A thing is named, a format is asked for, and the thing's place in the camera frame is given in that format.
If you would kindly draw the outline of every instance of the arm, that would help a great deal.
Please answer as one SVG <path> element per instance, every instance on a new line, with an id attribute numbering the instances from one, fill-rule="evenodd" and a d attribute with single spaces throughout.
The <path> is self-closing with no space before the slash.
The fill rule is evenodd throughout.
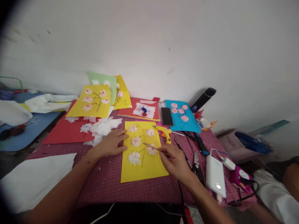
<path id="1" fill-rule="evenodd" d="M 126 130 L 113 130 L 97 146 L 88 151 L 80 162 L 28 214 L 25 222 L 59 223 L 75 204 L 89 173 L 104 156 L 113 156 L 127 149 L 118 144 L 129 135 Z"/>
<path id="2" fill-rule="evenodd" d="M 170 144 L 166 144 L 158 150 L 165 169 L 191 192 L 204 223 L 234 223 L 190 170 L 183 151 Z M 163 152 L 167 152 L 170 158 L 166 157 Z"/>

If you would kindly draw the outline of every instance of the blue card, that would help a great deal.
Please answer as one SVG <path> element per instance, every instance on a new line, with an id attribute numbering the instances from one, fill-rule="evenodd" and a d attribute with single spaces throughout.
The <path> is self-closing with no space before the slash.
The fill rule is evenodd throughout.
<path id="1" fill-rule="evenodd" d="M 175 100 L 166 100 L 166 107 L 170 108 L 173 120 L 172 131 L 191 131 L 201 133 L 196 119 L 188 103 Z"/>

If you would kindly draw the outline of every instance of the yellow glue gun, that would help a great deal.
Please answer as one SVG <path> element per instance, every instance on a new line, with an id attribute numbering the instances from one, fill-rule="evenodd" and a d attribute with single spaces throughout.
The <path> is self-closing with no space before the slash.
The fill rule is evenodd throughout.
<path id="1" fill-rule="evenodd" d="M 171 144 L 171 140 L 169 137 L 169 134 L 171 134 L 171 129 L 167 129 L 167 128 L 161 127 L 161 126 L 153 126 L 153 127 L 155 127 L 158 131 L 163 132 L 166 137 L 166 143 Z"/>

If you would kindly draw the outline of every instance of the small cup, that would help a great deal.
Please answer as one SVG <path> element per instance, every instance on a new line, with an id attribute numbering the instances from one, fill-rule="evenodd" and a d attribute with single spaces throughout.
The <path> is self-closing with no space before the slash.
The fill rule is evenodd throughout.
<path id="1" fill-rule="evenodd" d="M 201 130 L 211 127 L 210 122 L 207 119 L 204 119 L 204 118 L 201 118 L 199 120 L 198 125 L 199 125 Z"/>

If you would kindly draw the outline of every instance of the mobile phone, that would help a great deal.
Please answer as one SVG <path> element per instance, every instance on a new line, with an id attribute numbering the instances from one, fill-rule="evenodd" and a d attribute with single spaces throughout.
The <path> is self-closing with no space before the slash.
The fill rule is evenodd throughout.
<path id="1" fill-rule="evenodd" d="M 173 126 L 173 120 L 172 120 L 170 108 L 162 107 L 161 113 L 162 113 L 163 125 L 164 126 Z"/>

